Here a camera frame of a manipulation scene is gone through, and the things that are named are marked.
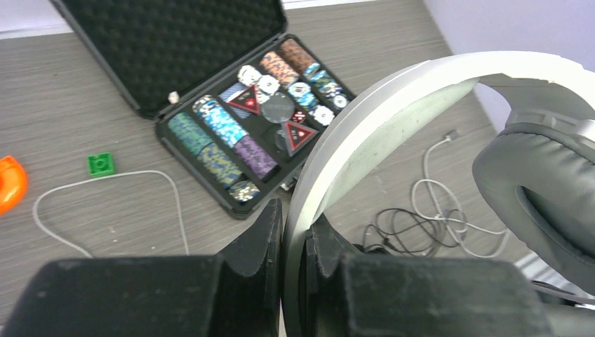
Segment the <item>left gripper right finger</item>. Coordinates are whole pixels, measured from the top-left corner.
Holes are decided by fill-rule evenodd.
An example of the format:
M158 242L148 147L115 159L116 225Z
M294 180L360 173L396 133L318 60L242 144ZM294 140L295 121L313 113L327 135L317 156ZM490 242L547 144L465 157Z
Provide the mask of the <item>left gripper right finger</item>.
M497 260L362 253L326 218L307 231L306 336L550 336L524 276Z

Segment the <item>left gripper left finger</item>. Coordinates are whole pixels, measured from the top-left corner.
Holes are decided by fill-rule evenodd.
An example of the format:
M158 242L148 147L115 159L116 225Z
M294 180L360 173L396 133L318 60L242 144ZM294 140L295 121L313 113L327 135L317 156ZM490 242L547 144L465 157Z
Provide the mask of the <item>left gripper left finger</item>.
M282 203L209 256L55 260L3 336L277 336Z

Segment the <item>large white gaming headphones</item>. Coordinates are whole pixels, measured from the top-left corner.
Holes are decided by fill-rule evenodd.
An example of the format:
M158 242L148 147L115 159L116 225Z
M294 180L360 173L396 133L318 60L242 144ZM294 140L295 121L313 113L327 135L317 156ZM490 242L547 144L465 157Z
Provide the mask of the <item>large white gaming headphones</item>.
M481 198L469 207L453 201L446 228L464 230L471 239L478 226L498 218L506 236L518 238L582 289L582 303L591 302L594 73L548 53L465 53L385 77L351 101L321 134L301 170L283 231L281 302L288 336L306 336L304 252L310 227L327 219L336 203L343 205L344 225L358 227L366 212L416 197L417 185L410 180L421 168L413 157L429 147L420 131L468 124L472 118L455 109L477 86L505 100L508 119L492 140L434 156L434 171L448 173L452 187L470 186ZM494 242L485 252L484 258L448 258L508 263ZM544 304L538 295L546 288L524 278L544 308L550 336L594 335L592 311Z

